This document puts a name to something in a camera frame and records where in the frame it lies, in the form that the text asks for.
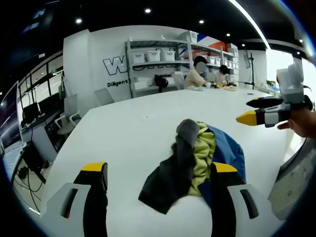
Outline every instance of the human hand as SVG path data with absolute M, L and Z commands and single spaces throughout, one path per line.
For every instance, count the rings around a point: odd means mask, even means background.
M 292 110 L 291 119 L 277 126 L 278 129 L 290 128 L 301 137 L 316 138 L 316 113 L 304 108 Z

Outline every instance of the floor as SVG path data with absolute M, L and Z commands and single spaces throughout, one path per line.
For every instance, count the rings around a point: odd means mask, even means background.
M 26 164 L 24 163 L 23 160 L 18 166 L 18 170 L 20 170 L 22 167 L 26 167 Z M 51 165 L 47 169 L 42 169 L 42 173 L 45 179 L 47 179 L 48 177 L 50 168 L 51 168 Z M 40 200 L 42 197 L 45 184 L 42 184 L 41 180 L 32 171 L 29 171 L 29 180 L 30 180 L 31 190 L 35 191 L 35 192 L 32 192 L 34 201 L 30 194 L 27 177 L 21 180 L 16 174 L 13 181 L 13 189 L 18 199 L 21 201 L 22 206 L 25 208 L 25 211 L 29 214 L 29 216 L 31 216 L 35 220 L 39 220 L 40 210 L 38 210 L 37 207 L 40 208 Z

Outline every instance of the person in white shirt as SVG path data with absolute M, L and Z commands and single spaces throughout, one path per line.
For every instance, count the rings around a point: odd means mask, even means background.
M 184 81 L 184 88 L 188 88 L 190 86 L 199 87 L 206 86 L 207 82 L 199 75 L 206 69 L 207 60 L 202 56 L 197 56 L 194 59 L 194 68 L 190 70 Z
M 219 71 L 215 73 L 215 79 L 214 82 L 219 86 L 224 86 L 229 82 L 228 78 L 229 69 L 226 65 L 222 65 L 219 68 Z

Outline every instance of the yellow-green cloth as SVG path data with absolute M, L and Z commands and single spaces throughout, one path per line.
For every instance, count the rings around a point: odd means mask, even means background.
M 210 165 L 216 148 L 215 134 L 206 132 L 208 127 L 205 123 L 198 123 L 199 133 L 194 145 L 194 176 L 188 195 L 201 196 L 198 185 L 210 177 Z

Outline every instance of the white table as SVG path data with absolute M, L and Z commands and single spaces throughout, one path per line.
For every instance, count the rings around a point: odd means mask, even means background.
M 47 179 L 46 202 L 87 163 L 108 163 L 109 236 L 209 237 L 210 208 L 202 197 L 187 196 L 164 215 L 138 200 L 147 176 L 172 154 L 176 127 L 187 118 L 224 130 L 243 148 L 247 182 L 265 196 L 271 191 L 285 150 L 285 131 L 246 126 L 236 117 L 251 110 L 245 103 L 266 96 L 259 91 L 173 91 L 90 110 L 60 150 Z

